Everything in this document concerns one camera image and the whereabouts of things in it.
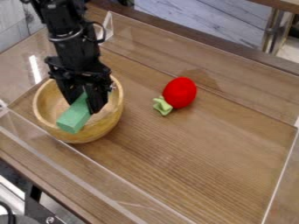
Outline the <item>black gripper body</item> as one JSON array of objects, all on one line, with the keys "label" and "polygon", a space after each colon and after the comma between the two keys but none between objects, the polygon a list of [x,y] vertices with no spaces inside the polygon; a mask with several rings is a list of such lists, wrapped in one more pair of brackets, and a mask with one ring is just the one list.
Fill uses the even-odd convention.
[{"label": "black gripper body", "polygon": [[101,62],[94,62],[85,69],[71,69],[62,64],[58,56],[47,57],[45,60],[51,71],[50,76],[57,80],[79,80],[82,86],[89,83],[106,84],[113,89],[111,69]]}]

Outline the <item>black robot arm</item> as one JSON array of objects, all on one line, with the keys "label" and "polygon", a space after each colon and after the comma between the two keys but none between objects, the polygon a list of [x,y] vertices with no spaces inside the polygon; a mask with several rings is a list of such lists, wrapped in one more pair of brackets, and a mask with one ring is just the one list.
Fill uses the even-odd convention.
[{"label": "black robot arm", "polygon": [[86,19],[89,0],[21,1],[33,6],[57,50],[57,55],[45,59],[50,78],[57,81],[69,104],[82,94],[87,95],[89,112],[97,114],[109,103],[114,81],[113,71],[99,59],[99,44],[106,41],[107,35],[98,38],[94,25],[99,22]]}]

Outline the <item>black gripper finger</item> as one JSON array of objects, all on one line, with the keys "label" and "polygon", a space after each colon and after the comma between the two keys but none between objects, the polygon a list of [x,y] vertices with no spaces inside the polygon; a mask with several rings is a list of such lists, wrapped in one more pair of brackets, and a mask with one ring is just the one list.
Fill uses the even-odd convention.
[{"label": "black gripper finger", "polygon": [[69,104],[73,104],[83,94],[81,80],[58,80],[58,86]]},{"label": "black gripper finger", "polygon": [[89,83],[85,86],[87,94],[89,111],[97,114],[109,103],[110,86],[106,84]]}]

